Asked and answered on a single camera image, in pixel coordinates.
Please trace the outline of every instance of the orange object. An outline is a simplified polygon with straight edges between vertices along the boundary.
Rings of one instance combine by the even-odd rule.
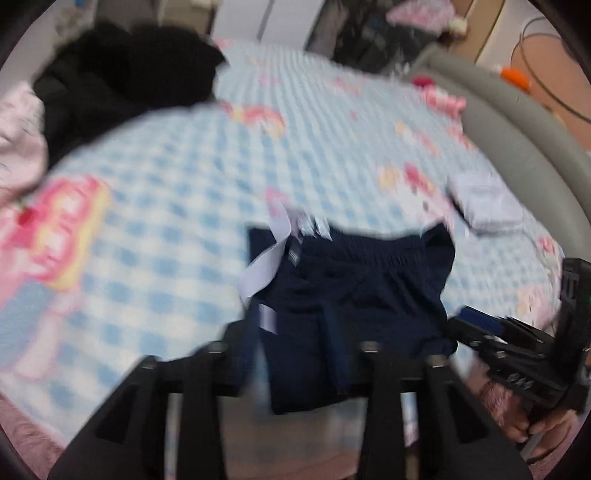
[[[529,93],[531,90],[530,78],[520,70],[511,67],[503,67],[501,69],[500,76],[504,81],[515,85],[525,93]]]

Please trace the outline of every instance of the elastic waistband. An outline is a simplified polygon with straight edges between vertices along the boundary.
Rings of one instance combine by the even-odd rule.
[[[451,242],[442,223],[422,235],[392,240],[349,235],[333,227],[330,228],[330,236],[332,240],[305,236],[301,244],[302,256],[379,268],[405,268],[428,263],[426,249],[430,244]]]

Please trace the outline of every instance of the human hand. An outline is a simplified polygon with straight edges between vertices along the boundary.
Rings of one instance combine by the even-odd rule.
[[[526,442],[529,435],[543,434],[531,454],[532,458],[537,458],[549,454],[565,440],[577,422],[577,414],[574,410],[557,408],[542,420],[530,425],[521,406],[521,399],[517,395],[512,395],[503,421],[502,429],[505,435],[515,443]]]

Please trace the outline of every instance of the wire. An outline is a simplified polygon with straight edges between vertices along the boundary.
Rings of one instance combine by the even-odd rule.
[[[578,110],[575,110],[573,107],[571,107],[570,105],[566,104],[565,102],[563,102],[560,98],[558,98],[553,92],[552,90],[550,90],[545,84],[544,82],[542,82],[540,80],[540,78],[535,74],[535,72],[533,71],[533,69],[531,68],[530,63],[527,61],[527,58],[525,56],[525,48],[524,48],[524,40],[526,38],[530,38],[530,37],[534,37],[536,35],[547,35],[549,37],[554,37],[554,38],[558,38],[559,40],[562,41],[562,38],[560,38],[560,36],[558,35],[552,35],[552,34],[531,34],[531,35],[525,35],[526,30],[528,29],[528,27],[532,24],[535,23],[537,21],[540,20],[546,20],[546,17],[535,17],[532,18],[530,21],[528,21],[525,26],[523,27],[523,30],[521,30],[521,34],[519,35],[519,50],[521,51],[521,57],[523,58],[523,63],[525,64],[526,68],[529,70],[530,75],[534,78],[534,80],[542,87],[542,89],[548,94],[550,95],[556,102],[558,102],[562,107],[564,107],[565,109],[567,109],[570,113],[572,113],[574,116],[580,118],[581,120],[587,122],[588,124],[591,124],[591,118],[589,118],[588,116],[580,113]]]

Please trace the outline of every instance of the bed frame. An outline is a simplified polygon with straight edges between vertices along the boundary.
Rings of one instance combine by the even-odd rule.
[[[466,135],[568,257],[591,260],[591,157],[539,103],[433,44],[408,72],[467,99]]]

